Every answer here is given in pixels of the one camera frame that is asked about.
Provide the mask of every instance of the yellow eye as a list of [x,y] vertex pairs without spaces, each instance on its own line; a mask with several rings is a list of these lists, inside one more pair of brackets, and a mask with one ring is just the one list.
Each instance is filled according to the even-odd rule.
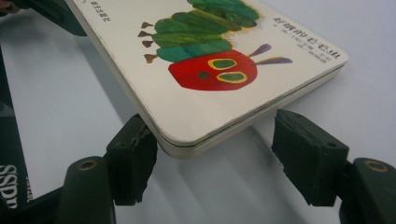
[[224,70],[236,66],[236,61],[233,59],[212,59],[207,63],[216,70]]
[[231,72],[221,73],[217,76],[217,79],[228,83],[242,83],[248,80],[248,77],[243,72]]

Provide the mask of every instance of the caterpillar illustration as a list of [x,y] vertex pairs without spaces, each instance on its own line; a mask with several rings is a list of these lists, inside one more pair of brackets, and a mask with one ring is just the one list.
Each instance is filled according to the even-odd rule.
[[[271,49],[261,45],[249,55],[233,49],[224,34],[254,28],[259,13],[240,0],[187,0],[190,12],[178,12],[155,23],[156,34],[140,32],[148,48],[155,42],[156,55],[146,54],[147,63],[157,57],[171,62],[168,70],[181,87],[198,91],[233,91],[245,87],[257,76],[257,65],[291,63],[283,57],[254,63],[250,57]],[[142,29],[153,26],[143,22]]]

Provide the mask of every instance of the book cover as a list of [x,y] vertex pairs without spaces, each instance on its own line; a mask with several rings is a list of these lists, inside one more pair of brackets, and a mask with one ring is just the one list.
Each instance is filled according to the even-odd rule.
[[163,149],[214,146],[334,77],[347,55],[258,0],[67,0]]

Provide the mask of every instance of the white table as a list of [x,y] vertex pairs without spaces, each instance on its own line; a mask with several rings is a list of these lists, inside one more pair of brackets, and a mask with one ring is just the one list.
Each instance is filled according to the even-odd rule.
[[[265,1],[349,55],[340,76],[286,109],[350,147],[348,159],[396,165],[396,2]],[[135,113],[87,37],[32,10],[0,19],[0,40],[33,194],[59,188],[68,165],[103,156]],[[143,202],[118,223],[337,223],[307,206],[270,152],[273,118],[186,161],[161,150]]]

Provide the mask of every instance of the board book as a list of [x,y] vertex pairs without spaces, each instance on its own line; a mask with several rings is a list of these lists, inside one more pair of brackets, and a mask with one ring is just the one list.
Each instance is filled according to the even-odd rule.
[[67,0],[162,148],[189,158],[334,77],[339,48],[258,0]]

